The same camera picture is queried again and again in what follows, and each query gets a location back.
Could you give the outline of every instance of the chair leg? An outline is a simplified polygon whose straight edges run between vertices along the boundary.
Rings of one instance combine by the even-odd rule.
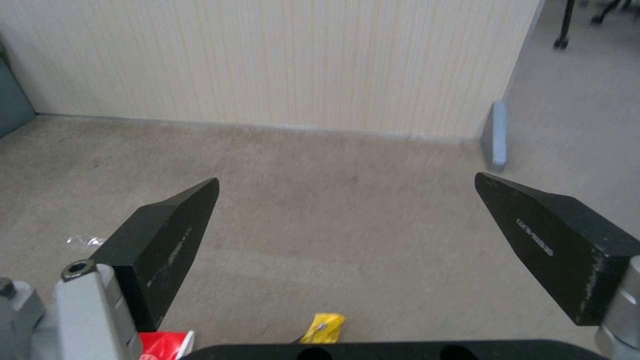
[[[602,13],[601,13],[600,15],[595,15],[594,17],[592,17],[592,18],[591,18],[591,23],[592,23],[593,25],[600,25],[600,24],[602,24],[602,22],[604,21],[605,16],[607,16],[607,14],[608,14],[611,10],[615,9],[615,8],[620,4],[620,1],[622,1],[622,0],[613,0],[613,1],[611,1],[611,2],[610,2],[610,3],[609,3],[609,4],[604,8],[604,10],[602,10]]]

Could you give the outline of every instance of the plastic wrapper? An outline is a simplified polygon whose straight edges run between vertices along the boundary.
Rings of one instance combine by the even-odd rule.
[[[333,344],[338,341],[344,316],[336,313],[316,313],[307,333],[300,338],[301,344]]]
[[[67,238],[67,245],[78,252],[93,252],[107,239],[96,236],[75,235]]]
[[[191,353],[195,332],[141,332],[140,360],[177,360]]]

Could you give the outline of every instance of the metal cylinder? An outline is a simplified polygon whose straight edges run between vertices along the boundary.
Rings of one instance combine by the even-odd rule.
[[[611,359],[640,358],[640,256],[634,256],[607,315],[596,333],[596,344]]]

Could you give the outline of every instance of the chair caster wheel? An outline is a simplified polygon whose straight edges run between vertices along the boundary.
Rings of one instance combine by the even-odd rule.
[[[591,18],[591,25],[602,25],[604,18],[600,15],[595,15]]]
[[[560,50],[564,50],[566,49],[566,46],[569,45],[569,40],[567,39],[557,39],[554,42],[554,49],[560,49]]]

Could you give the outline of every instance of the screw hole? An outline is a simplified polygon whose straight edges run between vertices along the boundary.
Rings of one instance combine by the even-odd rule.
[[[465,347],[447,345],[440,352],[440,360],[478,360],[478,358]]]
[[[69,267],[69,272],[74,273],[74,272],[80,272],[82,270],[84,270],[84,268],[86,268],[86,263],[77,263],[77,264],[73,264]]]
[[[325,349],[312,347],[302,350],[296,360],[332,360],[332,357]]]

